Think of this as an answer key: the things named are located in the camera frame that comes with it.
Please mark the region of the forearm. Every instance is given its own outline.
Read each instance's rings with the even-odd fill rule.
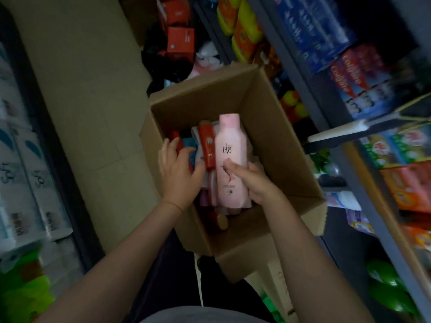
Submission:
[[[120,323],[181,211],[162,202],[37,323]]]
[[[285,197],[264,205],[290,298],[301,322],[373,322]]]

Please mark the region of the left hand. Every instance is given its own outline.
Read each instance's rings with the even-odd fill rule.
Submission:
[[[178,137],[171,142],[165,139],[159,151],[159,170],[163,179],[162,200],[175,204],[184,212],[200,191],[205,164],[198,163],[194,172],[190,173],[188,158],[195,148],[185,147],[177,156],[178,142]]]

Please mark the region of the tiled floor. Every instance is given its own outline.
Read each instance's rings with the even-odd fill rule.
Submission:
[[[158,198],[138,137],[150,77],[137,43],[117,0],[1,1],[109,251]]]

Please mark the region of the barcode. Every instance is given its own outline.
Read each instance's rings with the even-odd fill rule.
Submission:
[[[52,212],[46,212],[45,215],[46,215],[46,221],[48,221],[48,227],[50,228],[50,231],[58,229],[58,225],[54,219],[55,214]]]
[[[17,236],[22,236],[26,233],[22,224],[21,213],[12,213],[10,215]]]

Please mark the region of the pink lotion bottle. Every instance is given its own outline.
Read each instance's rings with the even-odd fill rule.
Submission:
[[[220,131],[215,137],[215,165],[219,205],[242,208],[249,199],[248,189],[240,178],[223,167],[227,158],[247,167],[247,139],[237,113],[220,115]]]

